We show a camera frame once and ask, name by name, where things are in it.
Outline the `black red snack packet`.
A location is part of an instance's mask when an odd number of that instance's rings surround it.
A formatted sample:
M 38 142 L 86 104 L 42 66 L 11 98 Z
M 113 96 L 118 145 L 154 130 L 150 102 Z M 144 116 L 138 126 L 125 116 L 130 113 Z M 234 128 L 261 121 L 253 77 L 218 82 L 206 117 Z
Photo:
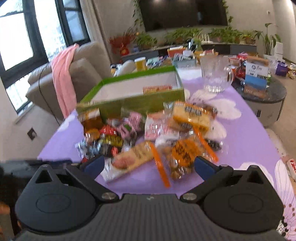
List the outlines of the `black red snack packet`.
M 105 135 L 99 140 L 99 154 L 105 157 L 115 157 L 122 147 L 123 139 L 120 136 Z

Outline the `orange cookie bag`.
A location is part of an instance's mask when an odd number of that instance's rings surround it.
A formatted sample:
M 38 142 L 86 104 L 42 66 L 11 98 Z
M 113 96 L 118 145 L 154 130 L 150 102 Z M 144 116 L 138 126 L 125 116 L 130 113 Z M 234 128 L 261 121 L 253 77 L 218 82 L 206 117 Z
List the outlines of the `orange cookie bag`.
M 155 144 L 165 171 L 173 181 L 193 173 L 196 157 L 218 162 L 216 153 L 196 135 L 183 138 L 163 135 L 156 139 Z

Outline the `purple floral tablecloth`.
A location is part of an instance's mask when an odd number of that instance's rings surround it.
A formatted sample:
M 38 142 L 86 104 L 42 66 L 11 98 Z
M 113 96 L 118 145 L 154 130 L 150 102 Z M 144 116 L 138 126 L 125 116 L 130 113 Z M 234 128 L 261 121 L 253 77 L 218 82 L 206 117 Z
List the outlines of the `purple floral tablecloth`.
M 219 164 L 228 164 L 234 169 L 246 170 L 250 165 L 259 166 L 267 176 L 283 205 L 283 223 L 280 234 L 285 234 L 287 240 L 295 240 L 295 194 L 287 174 L 285 164 L 280 154 L 270 140 L 266 130 L 255 114 L 233 87 L 214 95 L 202 90 L 202 78 L 183 80 L 185 89 L 191 92 L 191 97 L 208 100 L 216 106 L 219 113 L 211 132 L 214 138 L 222 139 L 222 151 L 218 152 Z M 124 100 L 124 105 L 131 104 L 137 112 L 157 112 L 163 109 L 166 102 L 161 93 L 148 96 L 131 97 Z M 54 133 L 38 156 L 42 160 L 68 159 L 79 162 L 80 157 L 74 147 L 83 138 L 82 125 L 76 118 L 77 113 L 71 114 Z M 95 179 L 100 184 L 106 183 L 101 176 Z M 173 193 L 180 196 L 185 191 L 200 184 L 202 179 L 196 174 L 190 174 L 187 179 L 174 182 L 171 188 L 164 187 L 155 162 L 150 161 L 132 171 L 130 174 L 110 182 L 106 187 L 117 194 L 165 194 Z

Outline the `beige wafer packet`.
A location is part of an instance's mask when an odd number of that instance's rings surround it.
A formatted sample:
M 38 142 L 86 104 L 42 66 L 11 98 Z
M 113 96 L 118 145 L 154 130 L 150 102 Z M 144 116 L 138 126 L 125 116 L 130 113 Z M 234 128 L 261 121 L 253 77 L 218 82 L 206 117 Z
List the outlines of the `beige wafer packet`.
M 146 164 L 154 164 L 158 179 L 166 188 L 170 188 L 170 180 L 165 168 L 164 156 L 170 151 L 168 143 L 154 144 L 144 141 L 125 152 L 104 161 L 100 175 L 106 183 L 120 178 L 130 177 L 134 185 L 148 185 L 155 181 L 153 173 L 146 170 Z

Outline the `pink white snack packet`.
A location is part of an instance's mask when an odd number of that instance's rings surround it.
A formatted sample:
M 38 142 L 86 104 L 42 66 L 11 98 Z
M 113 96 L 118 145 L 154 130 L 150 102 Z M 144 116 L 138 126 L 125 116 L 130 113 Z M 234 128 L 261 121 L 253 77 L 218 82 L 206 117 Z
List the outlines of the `pink white snack packet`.
M 168 126 L 169 116 L 164 111 L 148 113 L 144 125 L 144 139 L 155 141 L 161 135 L 179 137 L 180 132 Z

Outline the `round dark side table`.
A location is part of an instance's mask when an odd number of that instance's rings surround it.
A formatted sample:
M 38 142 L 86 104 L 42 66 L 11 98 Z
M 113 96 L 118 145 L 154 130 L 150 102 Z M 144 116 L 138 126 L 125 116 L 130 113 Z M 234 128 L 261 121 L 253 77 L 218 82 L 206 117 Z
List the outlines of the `round dark side table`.
M 271 82 L 264 93 L 244 86 L 238 78 L 234 80 L 232 86 L 246 101 L 264 127 L 271 126 L 279 120 L 287 89 L 275 75 L 271 77 Z

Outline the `green cardboard box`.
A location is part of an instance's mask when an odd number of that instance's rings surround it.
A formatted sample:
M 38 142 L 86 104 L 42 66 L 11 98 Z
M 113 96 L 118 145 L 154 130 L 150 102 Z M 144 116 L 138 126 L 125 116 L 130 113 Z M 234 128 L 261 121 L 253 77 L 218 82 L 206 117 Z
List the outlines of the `green cardboard box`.
M 155 113 L 174 101 L 185 101 L 184 87 L 176 68 L 165 66 L 102 80 L 76 105 L 76 111 L 99 109 L 105 120 L 118 117 L 122 108 Z

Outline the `clear glass pitcher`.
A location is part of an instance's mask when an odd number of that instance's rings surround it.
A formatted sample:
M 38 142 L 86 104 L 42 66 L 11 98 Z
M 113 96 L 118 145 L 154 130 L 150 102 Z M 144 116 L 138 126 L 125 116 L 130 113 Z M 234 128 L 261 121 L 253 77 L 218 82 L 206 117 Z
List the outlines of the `clear glass pitcher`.
M 204 88 L 210 93 L 221 93 L 231 86 L 234 71 L 225 55 L 206 55 L 200 59 Z

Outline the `grey recliner sofa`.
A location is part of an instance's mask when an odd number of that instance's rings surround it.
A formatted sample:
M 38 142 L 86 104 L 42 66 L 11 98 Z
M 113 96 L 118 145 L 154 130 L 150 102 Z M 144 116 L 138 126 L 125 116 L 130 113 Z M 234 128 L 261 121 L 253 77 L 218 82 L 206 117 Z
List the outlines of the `grey recliner sofa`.
M 63 120 L 93 87 L 110 77 L 110 59 L 102 44 L 74 44 L 30 74 L 26 97 Z

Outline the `pink towel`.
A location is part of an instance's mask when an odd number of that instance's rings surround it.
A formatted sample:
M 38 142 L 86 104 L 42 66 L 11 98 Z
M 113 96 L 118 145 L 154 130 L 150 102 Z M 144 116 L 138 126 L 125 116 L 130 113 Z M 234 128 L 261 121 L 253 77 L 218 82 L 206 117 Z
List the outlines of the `pink towel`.
M 64 118 L 70 115 L 77 104 L 76 93 L 69 70 L 74 53 L 78 47 L 78 44 L 67 47 L 51 61 L 53 84 Z

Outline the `blue white paper box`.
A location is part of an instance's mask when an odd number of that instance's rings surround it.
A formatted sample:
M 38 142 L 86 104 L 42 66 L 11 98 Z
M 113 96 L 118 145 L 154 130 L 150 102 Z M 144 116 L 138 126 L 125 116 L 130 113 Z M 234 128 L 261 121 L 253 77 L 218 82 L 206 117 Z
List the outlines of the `blue white paper box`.
M 245 94 L 260 99 L 266 97 L 269 62 L 266 59 L 248 56 L 245 68 L 244 90 Z

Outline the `purple gift bag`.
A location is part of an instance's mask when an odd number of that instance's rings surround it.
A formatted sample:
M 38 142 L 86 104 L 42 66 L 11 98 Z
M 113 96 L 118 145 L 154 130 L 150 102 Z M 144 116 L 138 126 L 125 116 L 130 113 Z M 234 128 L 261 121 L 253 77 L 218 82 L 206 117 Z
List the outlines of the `purple gift bag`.
M 275 70 L 275 75 L 286 77 L 287 72 L 288 72 L 288 66 L 284 62 L 278 61 L 276 70 Z

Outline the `tall potted plant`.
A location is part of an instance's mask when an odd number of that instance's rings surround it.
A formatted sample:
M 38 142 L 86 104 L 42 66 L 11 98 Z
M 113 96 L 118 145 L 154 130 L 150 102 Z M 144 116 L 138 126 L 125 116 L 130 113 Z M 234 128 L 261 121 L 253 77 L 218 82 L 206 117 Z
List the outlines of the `tall potted plant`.
M 262 39 L 263 41 L 263 47 L 264 47 L 264 54 L 266 55 L 272 55 L 273 54 L 273 49 L 276 46 L 276 43 L 281 43 L 281 38 L 278 34 L 269 34 L 268 29 L 269 27 L 273 25 L 273 23 L 265 23 L 264 26 L 266 28 L 266 32 L 259 31 L 259 30 L 254 30 L 253 32 L 255 33 L 255 37 L 260 40 Z

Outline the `wall power socket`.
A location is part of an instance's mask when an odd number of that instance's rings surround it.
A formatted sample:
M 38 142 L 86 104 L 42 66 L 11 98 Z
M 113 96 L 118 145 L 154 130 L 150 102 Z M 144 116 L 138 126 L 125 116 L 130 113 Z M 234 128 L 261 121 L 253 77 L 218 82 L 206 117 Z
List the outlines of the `wall power socket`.
M 37 137 L 37 133 L 33 128 L 27 132 L 28 137 L 33 141 Z

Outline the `black wall television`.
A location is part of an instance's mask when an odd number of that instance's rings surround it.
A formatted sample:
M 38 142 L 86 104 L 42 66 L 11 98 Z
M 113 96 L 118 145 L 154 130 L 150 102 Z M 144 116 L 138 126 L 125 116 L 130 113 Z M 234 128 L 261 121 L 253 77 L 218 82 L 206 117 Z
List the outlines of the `black wall television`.
M 225 1 L 138 1 L 147 32 L 198 26 L 227 26 Z

